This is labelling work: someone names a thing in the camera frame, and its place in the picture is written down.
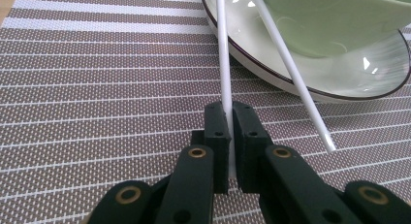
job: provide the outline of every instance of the plate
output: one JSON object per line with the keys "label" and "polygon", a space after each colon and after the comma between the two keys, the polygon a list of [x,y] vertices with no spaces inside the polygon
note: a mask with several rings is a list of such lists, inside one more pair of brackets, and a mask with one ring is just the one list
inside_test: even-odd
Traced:
{"label": "plate", "polygon": [[[203,0],[209,25],[217,36],[216,0]],[[278,49],[252,0],[226,0],[230,54],[261,79],[299,95]],[[314,100],[349,102],[378,99],[406,84],[409,47],[402,34],[333,57],[291,52]]]}

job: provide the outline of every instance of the woven placemat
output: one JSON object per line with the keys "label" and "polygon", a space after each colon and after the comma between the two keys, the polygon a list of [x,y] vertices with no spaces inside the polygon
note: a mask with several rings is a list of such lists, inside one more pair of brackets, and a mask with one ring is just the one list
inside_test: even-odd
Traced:
{"label": "woven placemat", "polygon": [[[299,97],[231,65],[233,99],[326,183],[367,179],[411,200],[410,81],[379,100],[318,104],[339,148],[327,154]],[[16,0],[0,69],[0,223],[77,223],[118,182],[153,184],[220,100],[201,0]],[[230,187],[214,223],[264,223],[257,196]]]}

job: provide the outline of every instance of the plate rim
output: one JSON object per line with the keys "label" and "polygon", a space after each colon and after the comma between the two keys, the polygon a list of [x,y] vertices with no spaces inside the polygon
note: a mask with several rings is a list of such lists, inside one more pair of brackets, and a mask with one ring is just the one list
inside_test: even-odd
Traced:
{"label": "plate rim", "polygon": [[[217,19],[211,13],[208,5],[206,4],[206,0],[202,0],[202,4],[203,4],[203,7],[205,8],[207,17],[211,20],[211,22],[214,24],[214,27],[217,29]],[[325,92],[325,91],[322,91],[322,90],[318,90],[318,89],[312,88],[310,86],[307,86],[308,91],[310,93],[312,93],[313,95],[315,95],[315,96],[319,95],[321,97],[333,98],[334,100],[339,100],[339,101],[369,101],[369,100],[376,100],[376,99],[383,98],[383,97],[389,96],[389,95],[397,92],[398,90],[400,90],[400,88],[402,88],[408,82],[408,80],[410,79],[410,76],[411,76],[411,51],[410,51],[410,46],[408,46],[408,43],[405,40],[404,35],[401,33],[401,31],[398,29],[397,32],[401,36],[401,38],[403,40],[403,43],[405,44],[405,47],[407,48],[407,52],[408,52],[407,53],[408,54],[408,73],[405,76],[405,79],[402,81],[402,83],[400,83],[399,86],[397,86],[395,89],[393,89],[389,92],[383,93],[381,95],[365,96],[365,97],[337,95],[337,94]],[[230,45],[232,45],[238,52],[240,52],[243,56],[245,56],[249,61],[251,61],[252,63],[257,65],[260,69],[264,70],[266,73],[269,73],[269,74],[275,76],[277,79],[280,79],[280,80],[283,80],[283,81],[287,82],[289,85],[294,85],[294,83],[291,79],[275,72],[273,69],[270,69],[267,65],[260,62],[254,56],[249,54],[244,48],[239,46],[236,43],[236,41],[234,41],[230,37],[229,34],[228,34],[228,41],[229,41]]]}

